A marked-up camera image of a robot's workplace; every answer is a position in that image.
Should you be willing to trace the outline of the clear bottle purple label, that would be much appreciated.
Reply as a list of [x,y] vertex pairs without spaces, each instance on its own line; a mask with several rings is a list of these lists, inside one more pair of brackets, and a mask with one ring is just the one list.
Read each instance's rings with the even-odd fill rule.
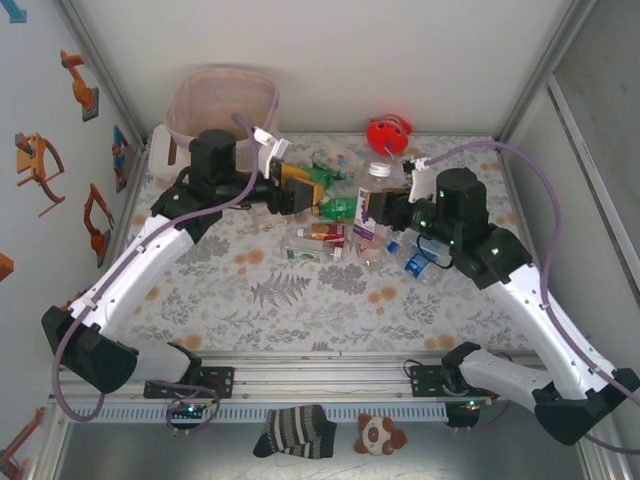
[[[369,167],[369,174],[373,177],[372,184],[374,188],[372,191],[379,191],[384,188],[395,187],[395,180],[392,171],[392,165],[388,162],[373,161],[367,164]],[[387,243],[390,229],[381,224],[377,224],[375,221],[364,222],[362,219],[362,207],[364,206],[364,189],[359,190],[357,199],[356,214],[354,217],[353,226],[353,238],[356,243],[366,242],[380,242]]]

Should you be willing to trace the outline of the green plastic soda bottle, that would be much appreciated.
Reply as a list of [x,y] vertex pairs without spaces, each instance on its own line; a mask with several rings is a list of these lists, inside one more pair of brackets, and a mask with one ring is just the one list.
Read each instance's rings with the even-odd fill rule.
[[339,197],[327,200],[311,208],[311,214],[332,222],[341,222],[355,217],[357,199],[355,197]]
[[293,176],[303,182],[319,185],[329,189],[337,181],[346,179],[346,175],[340,171],[322,166],[295,166]]

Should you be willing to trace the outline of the red label plastic bottle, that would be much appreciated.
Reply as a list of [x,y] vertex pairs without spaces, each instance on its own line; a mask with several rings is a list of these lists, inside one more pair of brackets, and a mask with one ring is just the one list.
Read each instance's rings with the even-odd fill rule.
[[299,228],[296,235],[309,240],[317,240],[343,248],[346,241],[347,227],[344,223],[317,222],[308,227]]

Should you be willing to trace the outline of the square clear bottle blue label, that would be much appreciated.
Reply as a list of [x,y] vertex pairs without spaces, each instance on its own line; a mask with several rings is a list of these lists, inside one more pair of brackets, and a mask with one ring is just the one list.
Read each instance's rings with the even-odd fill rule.
[[416,238],[416,246],[425,257],[434,263],[446,263],[450,260],[449,247],[437,240],[427,239],[424,235],[419,234]]

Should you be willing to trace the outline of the orange label plastic bottle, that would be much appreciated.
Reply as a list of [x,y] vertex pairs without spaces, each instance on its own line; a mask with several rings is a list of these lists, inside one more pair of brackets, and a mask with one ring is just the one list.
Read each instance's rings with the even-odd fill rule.
[[386,244],[380,242],[358,242],[356,255],[363,266],[370,270],[379,270],[386,262]]

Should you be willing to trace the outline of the clear bottle green label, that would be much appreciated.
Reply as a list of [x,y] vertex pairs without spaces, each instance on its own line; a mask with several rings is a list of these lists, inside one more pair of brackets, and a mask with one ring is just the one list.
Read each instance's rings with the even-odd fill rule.
[[280,249],[283,257],[288,260],[329,263],[342,259],[344,246],[342,242],[324,242],[287,235],[282,238]]

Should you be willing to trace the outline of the blue cap blue label bottle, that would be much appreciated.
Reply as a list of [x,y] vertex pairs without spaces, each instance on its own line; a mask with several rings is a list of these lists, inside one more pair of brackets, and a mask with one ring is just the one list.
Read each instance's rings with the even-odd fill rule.
[[387,251],[401,271],[411,279],[429,287],[435,287],[441,280],[440,269],[415,245],[391,241]]

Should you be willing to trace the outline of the beige mesh waste bin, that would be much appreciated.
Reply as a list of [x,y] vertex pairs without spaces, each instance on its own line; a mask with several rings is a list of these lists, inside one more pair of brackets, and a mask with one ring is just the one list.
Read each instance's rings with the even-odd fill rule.
[[239,113],[252,127],[277,129],[280,91],[267,76],[237,68],[205,67],[186,77],[175,91],[164,115],[164,125],[177,147],[209,129],[227,130],[236,137],[236,168],[251,168],[246,131],[232,119]]

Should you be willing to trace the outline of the clear bag of colourful caps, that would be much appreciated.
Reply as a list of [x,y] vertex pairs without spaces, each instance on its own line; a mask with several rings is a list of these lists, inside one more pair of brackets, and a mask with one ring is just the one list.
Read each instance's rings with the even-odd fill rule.
[[353,180],[365,163],[362,155],[336,144],[322,144],[311,160],[315,167],[329,171],[339,180]]

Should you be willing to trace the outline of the red round plastic toy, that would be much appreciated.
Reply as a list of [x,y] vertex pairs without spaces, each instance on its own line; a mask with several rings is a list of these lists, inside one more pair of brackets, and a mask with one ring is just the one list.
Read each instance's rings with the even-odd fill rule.
[[386,114],[370,120],[365,136],[374,152],[391,156],[406,149],[412,132],[412,125],[404,118],[395,114]]

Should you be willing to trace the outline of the white plastic box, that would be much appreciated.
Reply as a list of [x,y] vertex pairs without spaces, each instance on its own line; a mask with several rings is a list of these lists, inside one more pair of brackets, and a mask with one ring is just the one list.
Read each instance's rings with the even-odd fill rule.
[[149,153],[149,170],[157,177],[173,178],[190,165],[190,154],[178,147],[164,124],[157,126],[152,134]]

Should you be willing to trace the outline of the floral patterned tablecloth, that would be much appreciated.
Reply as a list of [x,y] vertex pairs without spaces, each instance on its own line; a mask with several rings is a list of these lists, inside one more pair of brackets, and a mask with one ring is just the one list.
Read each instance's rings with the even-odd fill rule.
[[303,212],[256,232],[250,210],[229,210],[157,280],[126,336],[199,351],[448,350],[472,341],[495,350],[528,342],[487,294],[454,269],[426,286],[387,256],[370,270],[348,244],[339,262],[283,257],[284,236],[308,227]]

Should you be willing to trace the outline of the small circuit board green LED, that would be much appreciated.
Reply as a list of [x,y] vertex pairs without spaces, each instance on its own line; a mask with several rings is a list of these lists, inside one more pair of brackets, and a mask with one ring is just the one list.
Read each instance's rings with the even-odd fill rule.
[[168,408],[168,415],[171,420],[202,420],[205,413],[214,406],[213,401],[197,403],[177,400]]
[[446,403],[446,412],[449,416],[459,415],[479,415],[482,410],[493,406],[495,401],[492,398],[463,399]]

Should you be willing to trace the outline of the brown white plush toy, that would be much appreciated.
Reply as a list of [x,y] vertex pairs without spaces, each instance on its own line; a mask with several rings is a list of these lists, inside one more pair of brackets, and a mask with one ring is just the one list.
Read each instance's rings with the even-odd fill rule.
[[363,413],[358,417],[358,427],[360,436],[354,445],[358,454],[389,456],[408,443],[406,433],[389,417]]

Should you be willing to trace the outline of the black white striped sock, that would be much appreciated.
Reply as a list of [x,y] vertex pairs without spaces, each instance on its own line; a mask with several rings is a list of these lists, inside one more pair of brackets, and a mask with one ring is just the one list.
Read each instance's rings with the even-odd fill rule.
[[327,418],[321,405],[271,409],[253,455],[266,458],[281,453],[312,460],[332,458],[336,430],[337,424]]

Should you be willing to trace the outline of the blue orange wall sticker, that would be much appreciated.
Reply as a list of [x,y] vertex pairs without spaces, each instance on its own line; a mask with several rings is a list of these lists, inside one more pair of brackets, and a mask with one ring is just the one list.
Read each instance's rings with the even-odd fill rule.
[[128,183],[131,161],[127,159],[131,155],[129,142],[121,129],[115,125],[113,127],[113,140],[111,154],[113,160],[113,171],[115,174],[115,189],[117,193],[124,190]]

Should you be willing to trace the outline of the aluminium frame post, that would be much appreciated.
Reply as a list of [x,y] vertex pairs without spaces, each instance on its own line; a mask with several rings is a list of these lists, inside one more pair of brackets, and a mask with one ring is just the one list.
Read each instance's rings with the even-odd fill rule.
[[147,132],[137,118],[116,76],[112,73],[109,62],[97,42],[97,35],[92,32],[81,9],[76,5],[75,0],[51,0],[51,2],[78,45],[81,55],[89,61],[89,69],[131,134],[130,140],[142,148],[146,144]]
[[517,96],[514,107],[494,136],[495,139],[504,143],[510,140],[534,97],[541,89],[544,89],[549,77],[558,67],[598,2],[599,0],[570,1],[566,12],[552,31],[552,35],[549,37],[523,90]]

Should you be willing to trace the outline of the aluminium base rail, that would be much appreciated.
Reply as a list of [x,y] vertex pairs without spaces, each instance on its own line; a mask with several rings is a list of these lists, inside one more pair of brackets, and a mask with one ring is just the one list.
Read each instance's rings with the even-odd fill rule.
[[[403,363],[412,358],[432,367],[444,352],[198,352],[201,365],[233,368],[230,403],[356,403],[456,400],[444,393],[413,397]],[[176,382],[190,358],[176,347],[162,345],[140,351],[139,366],[107,401],[142,401],[146,381]],[[63,399],[69,404],[97,400],[100,392],[67,367],[55,367]]]

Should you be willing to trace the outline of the orange gripper wall sticker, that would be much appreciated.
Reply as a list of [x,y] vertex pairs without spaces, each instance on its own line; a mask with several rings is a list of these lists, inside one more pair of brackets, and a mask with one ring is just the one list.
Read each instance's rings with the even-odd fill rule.
[[[65,172],[63,161],[54,145],[39,133],[25,135],[17,133],[15,135],[16,152],[16,172],[28,175],[17,182],[17,186],[23,186],[29,182],[35,182],[44,192],[50,201],[50,205],[42,210],[38,217],[46,215],[49,211],[61,204],[64,196],[56,195],[49,186],[49,182]],[[56,171],[48,174],[45,165],[45,157],[49,154],[56,165]]]

